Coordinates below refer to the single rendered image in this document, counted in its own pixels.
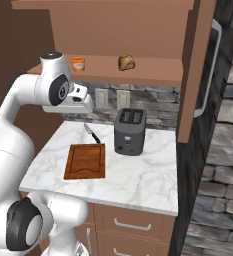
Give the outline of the wooden cutting board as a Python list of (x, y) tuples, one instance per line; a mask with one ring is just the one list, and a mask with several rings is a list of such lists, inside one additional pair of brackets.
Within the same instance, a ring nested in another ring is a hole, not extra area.
[(72, 144), (70, 146), (64, 172), (65, 180), (104, 177), (104, 144)]

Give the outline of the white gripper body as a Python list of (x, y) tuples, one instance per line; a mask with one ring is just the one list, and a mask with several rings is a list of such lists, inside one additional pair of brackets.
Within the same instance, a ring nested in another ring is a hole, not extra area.
[(43, 106), (43, 110), (47, 113), (88, 114), (93, 112), (94, 104), (90, 95), (87, 95), (83, 102), (61, 103), (58, 106)]

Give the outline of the black handled kitchen knife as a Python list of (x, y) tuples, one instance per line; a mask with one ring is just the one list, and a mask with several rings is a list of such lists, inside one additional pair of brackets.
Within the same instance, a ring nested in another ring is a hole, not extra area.
[(100, 144), (101, 143), (100, 139), (96, 136), (96, 134), (91, 130), (91, 128), (86, 123), (84, 123), (84, 127), (86, 131), (94, 138), (96, 143)]

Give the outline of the dark grey toaster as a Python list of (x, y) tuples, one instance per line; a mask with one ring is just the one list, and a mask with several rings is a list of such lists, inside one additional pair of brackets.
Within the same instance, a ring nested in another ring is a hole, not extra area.
[(143, 109), (122, 108), (114, 122), (114, 150), (126, 156), (143, 152), (147, 113)]

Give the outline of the brown wall cabinet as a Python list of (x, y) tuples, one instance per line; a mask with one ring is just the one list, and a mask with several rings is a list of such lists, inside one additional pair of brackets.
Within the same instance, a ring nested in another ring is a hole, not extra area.
[[(179, 87), (194, 0), (13, 0), (18, 33), (35, 54), (85, 58), (75, 80)], [(135, 68), (118, 69), (131, 55)]]

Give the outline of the brown open cabinet door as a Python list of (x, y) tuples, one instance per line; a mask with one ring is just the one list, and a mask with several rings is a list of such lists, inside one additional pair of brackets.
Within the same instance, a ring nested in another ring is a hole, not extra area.
[(189, 140), (215, 6), (216, 0), (194, 0), (193, 9), (188, 14), (177, 124), (177, 141), (180, 143)]

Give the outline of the black fridge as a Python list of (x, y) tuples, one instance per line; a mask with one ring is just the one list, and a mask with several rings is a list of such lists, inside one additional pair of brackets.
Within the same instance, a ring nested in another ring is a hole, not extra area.
[(187, 144), (178, 143), (178, 216), (168, 256), (180, 256), (201, 177), (233, 62), (233, 0), (217, 0), (214, 19), (222, 26), (222, 38), (204, 113), (194, 119)]

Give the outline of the white wall outlet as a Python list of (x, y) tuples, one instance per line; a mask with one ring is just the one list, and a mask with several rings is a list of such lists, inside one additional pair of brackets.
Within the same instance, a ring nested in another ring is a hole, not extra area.
[(130, 92), (125, 90), (117, 91), (117, 109), (130, 107)]
[(108, 107), (108, 90), (95, 89), (96, 107), (106, 109)]

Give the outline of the brown bread slice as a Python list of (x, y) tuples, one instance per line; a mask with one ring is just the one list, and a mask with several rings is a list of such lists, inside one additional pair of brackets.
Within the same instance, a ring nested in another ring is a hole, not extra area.
[(118, 59), (118, 69), (120, 71), (134, 69), (135, 66), (136, 66), (135, 60), (131, 55), (120, 56)]

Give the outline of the brown base cabinet door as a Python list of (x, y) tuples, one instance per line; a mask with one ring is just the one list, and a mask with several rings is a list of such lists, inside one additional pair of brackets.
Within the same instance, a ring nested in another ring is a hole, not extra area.
[(99, 256), (94, 207), (92, 203), (88, 204), (88, 216), (85, 222), (76, 228), (76, 234), (79, 241), (88, 250), (90, 256)]

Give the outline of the orange jam jar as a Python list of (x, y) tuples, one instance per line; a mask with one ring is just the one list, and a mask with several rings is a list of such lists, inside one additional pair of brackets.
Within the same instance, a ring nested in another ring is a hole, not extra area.
[(71, 58), (73, 70), (75, 72), (82, 72), (85, 70), (85, 58), (83, 56), (74, 56)]

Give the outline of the brown drawer front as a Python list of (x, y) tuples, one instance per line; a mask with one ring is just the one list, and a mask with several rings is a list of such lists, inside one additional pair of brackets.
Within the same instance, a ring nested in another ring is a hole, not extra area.
[(138, 252), (144, 256), (168, 256), (169, 246), (129, 236), (97, 233), (99, 256), (115, 256), (113, 248), (119, 251)]
[[(171, 240), (175, 222), (174, 216), (106, 206), (102, 204), (94, 205), (94, 214), (97, 227), (100, 231), (154, 239), (166, 244)], [(119, 227), (114, 224), (114, 218), (117, 218), (121, 223), (138, 226), (147, 226), (148, 224), (152, 224), (152, 228), (149, 231), (141, 231)]]

